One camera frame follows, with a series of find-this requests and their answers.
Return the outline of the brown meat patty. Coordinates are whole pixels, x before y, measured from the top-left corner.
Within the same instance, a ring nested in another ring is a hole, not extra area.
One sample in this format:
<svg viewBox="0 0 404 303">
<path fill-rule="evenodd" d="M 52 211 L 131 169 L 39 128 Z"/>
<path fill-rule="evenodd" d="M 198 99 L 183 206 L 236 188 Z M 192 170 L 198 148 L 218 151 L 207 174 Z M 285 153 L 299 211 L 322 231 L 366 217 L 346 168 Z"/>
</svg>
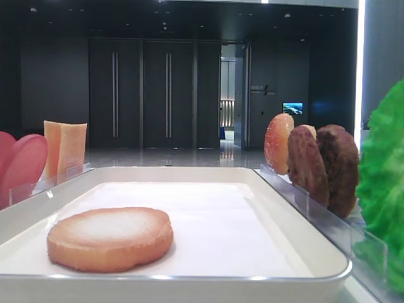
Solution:
<svg viewBox="0 0 404 303">
<path fill-rule="evenodd" d="M 328 176 L 328 209 L 345 218 L 354 209 L 359 183 L 359 151 L 345 128 L 329 124 L 317 131 L 317 144 Z"/>
<path fill-rule="evenodd" d="M 297 126 L 288 137 L 288 176 L 323 206 L 329 205 L 328 177 L 316 140 L 305 127 Z"/>
</svg>

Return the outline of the bread slice on tray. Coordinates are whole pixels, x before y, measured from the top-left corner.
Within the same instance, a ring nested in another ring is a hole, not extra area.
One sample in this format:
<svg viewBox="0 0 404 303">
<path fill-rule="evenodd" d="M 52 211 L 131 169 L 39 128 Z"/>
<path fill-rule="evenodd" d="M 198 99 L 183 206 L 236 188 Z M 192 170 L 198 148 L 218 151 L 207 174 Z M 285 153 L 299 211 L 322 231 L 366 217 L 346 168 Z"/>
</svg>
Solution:
<svg viewBox="0 0 404 303">
<path fill-rule="evenodd" d="M 117 273 L 165 256 L 174 240 L 166 212 L 145 207 L 99 208 L 58 221 L 47 235 L 52 263 Z"/>
</svg>

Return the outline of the orange cheese slice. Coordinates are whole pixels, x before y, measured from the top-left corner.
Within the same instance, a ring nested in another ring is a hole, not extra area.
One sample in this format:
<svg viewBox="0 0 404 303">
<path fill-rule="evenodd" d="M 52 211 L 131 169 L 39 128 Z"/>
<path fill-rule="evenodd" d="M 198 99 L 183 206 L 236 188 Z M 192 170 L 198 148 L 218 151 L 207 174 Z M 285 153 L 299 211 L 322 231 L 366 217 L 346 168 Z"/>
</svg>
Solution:
<svg viewBox="0 0 404 303">
<path fill-rule="evenodd" d="M 62 124 L 57 173 L 84 164 L 87 124 Z"/>
<path fill-rule="evenodd" d="M 45 165 L 45 176 L 47 179 L 57 175 L 59 162 L 59 150 L 61 142 L 61 123 L 44 121 L 44 136 L 47 140 L 48 155 Z"/>
</svg>

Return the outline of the front brown meat patty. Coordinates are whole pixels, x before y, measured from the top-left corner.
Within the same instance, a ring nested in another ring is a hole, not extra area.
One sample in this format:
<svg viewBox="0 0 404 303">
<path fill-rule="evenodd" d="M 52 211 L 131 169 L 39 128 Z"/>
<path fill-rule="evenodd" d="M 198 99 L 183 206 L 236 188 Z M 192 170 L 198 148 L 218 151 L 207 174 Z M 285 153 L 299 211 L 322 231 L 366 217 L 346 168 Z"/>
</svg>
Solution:
<svg viewBox="0 0 404 303">
<path fill-rule="evenodd" d="M 354 209 L 359 183 L 359 151 L 345 128 L 329 124 L 317 131 L 317 144 L 328 176 L 328 209 L 345 218 Z"/>
</svg>

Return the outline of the front red tomato slice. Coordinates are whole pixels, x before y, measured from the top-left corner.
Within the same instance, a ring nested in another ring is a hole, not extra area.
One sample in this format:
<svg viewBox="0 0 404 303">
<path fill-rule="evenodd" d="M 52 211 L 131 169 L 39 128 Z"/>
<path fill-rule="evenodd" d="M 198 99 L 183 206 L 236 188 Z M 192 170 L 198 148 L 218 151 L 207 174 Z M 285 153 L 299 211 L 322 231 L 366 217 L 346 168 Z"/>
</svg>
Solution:
<svg viewBox="0 0 404 303">
<path fill-rule="evenodd" d="M 15 143 L 12 163 L 1 178 L 1 209 L 9 207 L 10 189 L 39 181 L 47 153 L 47 140 L 39 134 L 26 135 Z"/>
</svg>

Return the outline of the red tomato slice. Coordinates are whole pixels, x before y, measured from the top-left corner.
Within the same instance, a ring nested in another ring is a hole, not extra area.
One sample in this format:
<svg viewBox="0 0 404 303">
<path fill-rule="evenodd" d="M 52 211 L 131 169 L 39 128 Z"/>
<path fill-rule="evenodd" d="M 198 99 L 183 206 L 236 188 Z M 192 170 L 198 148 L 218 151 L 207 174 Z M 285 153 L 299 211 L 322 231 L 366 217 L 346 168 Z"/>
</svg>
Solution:
<svg viewBox="0 0 404 303">
<path fill-rule="evenodd" d="M 7 132 L 1 131 L 1 178 L 9 169 L 13 160 L 15 138 Z"/>
<path fill-rule="evenodd" d="M 26 135 L 15 143 L 12 163 L 1 178 L 1 209 L 9 207 L 10 189 L 39 181 L 47 153 L 47 140 L 39 134 Z"/>
</svg>

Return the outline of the rear red tomato slice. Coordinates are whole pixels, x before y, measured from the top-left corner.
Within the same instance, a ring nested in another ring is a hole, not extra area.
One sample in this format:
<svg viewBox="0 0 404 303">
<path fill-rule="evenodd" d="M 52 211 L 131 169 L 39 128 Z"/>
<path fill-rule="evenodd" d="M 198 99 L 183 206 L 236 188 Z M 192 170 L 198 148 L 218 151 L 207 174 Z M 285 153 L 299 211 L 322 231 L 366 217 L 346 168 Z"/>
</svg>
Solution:
<svg viewBox="0 0 404 303">
<path fill-rule="evenodd" d="M 7 132 L 1 131 L 1 178 L 9 169 L 13 160 L 15 138 Z"/>
</svg>

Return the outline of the green lettuce leaf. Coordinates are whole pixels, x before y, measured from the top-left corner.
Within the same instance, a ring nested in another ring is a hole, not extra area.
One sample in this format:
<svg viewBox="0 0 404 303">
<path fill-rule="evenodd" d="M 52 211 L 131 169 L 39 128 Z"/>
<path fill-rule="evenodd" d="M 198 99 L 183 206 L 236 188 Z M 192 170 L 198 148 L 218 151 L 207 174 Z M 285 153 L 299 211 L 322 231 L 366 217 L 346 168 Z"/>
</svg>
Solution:
<svg viewBox="0 0 404 303">
<path fill-rule="evenodd" d="M 388 246 L 387 282 L 403 293 L 403 82 L 370 116 L 362 144 L 359 198 L 366 230 Z"/>
</svg>

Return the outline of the dark double doors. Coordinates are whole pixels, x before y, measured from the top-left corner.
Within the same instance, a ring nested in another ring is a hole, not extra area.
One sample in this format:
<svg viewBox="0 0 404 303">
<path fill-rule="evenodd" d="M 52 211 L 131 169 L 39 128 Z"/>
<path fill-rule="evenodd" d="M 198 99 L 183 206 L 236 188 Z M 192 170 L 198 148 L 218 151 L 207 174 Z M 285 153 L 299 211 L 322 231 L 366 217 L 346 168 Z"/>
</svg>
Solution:
<svg viewBox="0 0 404 303">
<path fill-rule="evenodd" d="M 217 148 L 220 51 L 209 41 L 91 39 L 91 147 Z"/>
</svg>

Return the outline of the white rectangular tray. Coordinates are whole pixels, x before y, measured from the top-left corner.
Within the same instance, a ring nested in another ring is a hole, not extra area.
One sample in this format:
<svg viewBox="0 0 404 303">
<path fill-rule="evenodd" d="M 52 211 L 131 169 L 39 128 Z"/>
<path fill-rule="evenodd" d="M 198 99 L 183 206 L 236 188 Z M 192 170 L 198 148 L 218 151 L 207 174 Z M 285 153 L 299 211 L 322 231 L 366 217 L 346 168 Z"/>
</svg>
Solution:
<svg viewBox="0 0 404 303">
<path fill-rule="evenodd" d="M 165 211 L 174 245 L 120 274 L 52 264 L 46 237 L 94 208 Z M 2 302 L 332 302 L 352 262 L 245 168 L 93 169 L 1 212 Z"/>
</svg>

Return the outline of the clear bread holder rail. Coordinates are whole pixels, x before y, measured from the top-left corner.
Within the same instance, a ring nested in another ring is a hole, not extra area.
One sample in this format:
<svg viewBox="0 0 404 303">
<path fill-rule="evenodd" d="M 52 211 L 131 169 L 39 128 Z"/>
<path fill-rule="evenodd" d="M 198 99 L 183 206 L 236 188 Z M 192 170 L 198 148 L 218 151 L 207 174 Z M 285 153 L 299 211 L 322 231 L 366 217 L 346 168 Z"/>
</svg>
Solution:
<svg viewBox="0 0 404 303">
<path fill-rule="evenodd" d="M 268 164 L 262 163 L 260 165 L 259 174 L 271 184 L 292 184 L 288 175 L 277 174 Z"/>
</svg>

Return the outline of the wall display screen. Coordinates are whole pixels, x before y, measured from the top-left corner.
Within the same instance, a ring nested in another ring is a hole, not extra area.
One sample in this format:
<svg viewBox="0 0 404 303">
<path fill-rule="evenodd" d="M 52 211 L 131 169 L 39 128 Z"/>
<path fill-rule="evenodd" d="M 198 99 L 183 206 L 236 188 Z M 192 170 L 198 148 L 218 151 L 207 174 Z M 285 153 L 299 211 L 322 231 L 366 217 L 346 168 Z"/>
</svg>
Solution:
<svg viewBox="0 0 404 303">
<path fill-rule="evenodd" d="M 290 115 L 301 116 L 303 114 L 302 102 L 284 102 L 282 112 Z"/>
</svg>

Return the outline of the clear cheese holder rail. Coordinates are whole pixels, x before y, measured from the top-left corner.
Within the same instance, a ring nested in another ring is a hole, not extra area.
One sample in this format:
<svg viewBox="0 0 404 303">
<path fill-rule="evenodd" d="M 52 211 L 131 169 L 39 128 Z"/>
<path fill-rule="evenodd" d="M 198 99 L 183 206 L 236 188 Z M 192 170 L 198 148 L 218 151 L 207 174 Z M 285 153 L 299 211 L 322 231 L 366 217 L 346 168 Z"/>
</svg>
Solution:
<svg viewBox="0 0 404 303">
<path fill-rule="evenodd" d="M 43 172 L 39 179 L 39 183 L 49 187 L 56 186 L 72 178 L 75 178 L 81 174 L 84 174 L 90 171 L 91 169 L 92 169 L 91 164 L 90 162 L 88 162 L 85 164 L 68 167 L 64 172 L 58 173 L 53 177 L 46 177 L 45 172 Z"/>
</svg>

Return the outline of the clear tomato holder rail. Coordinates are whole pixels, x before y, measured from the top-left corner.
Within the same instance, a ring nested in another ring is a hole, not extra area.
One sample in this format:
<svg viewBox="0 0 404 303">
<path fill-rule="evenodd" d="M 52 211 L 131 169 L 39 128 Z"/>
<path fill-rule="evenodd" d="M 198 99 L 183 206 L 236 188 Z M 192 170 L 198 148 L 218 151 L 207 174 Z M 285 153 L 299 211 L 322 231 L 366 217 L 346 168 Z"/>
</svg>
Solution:
<svg viewBox="0 0 404 303">
<path fill-rule="evenodd" d="M 32 196 L 32 193 L 37 185 L 36 182 L 30 182 L 9 190 L 9 205 L 15 205 L 24 201 Z"/>
</svg>

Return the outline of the clear lettuce holder rail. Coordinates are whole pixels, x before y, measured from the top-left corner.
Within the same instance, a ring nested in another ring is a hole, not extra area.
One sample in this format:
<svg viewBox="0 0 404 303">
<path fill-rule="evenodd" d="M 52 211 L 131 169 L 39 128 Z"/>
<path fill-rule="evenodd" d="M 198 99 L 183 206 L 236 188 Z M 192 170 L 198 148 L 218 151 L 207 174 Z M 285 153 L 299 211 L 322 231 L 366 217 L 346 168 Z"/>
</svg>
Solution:
<svg viewBox="0 0 404 303">
<path fill-rule="evenodd" d="M 361 224 L 350 226 L 350 255 L 359 280 L 383 285 L 388 277 L 388 246 Z"/>
</svg>

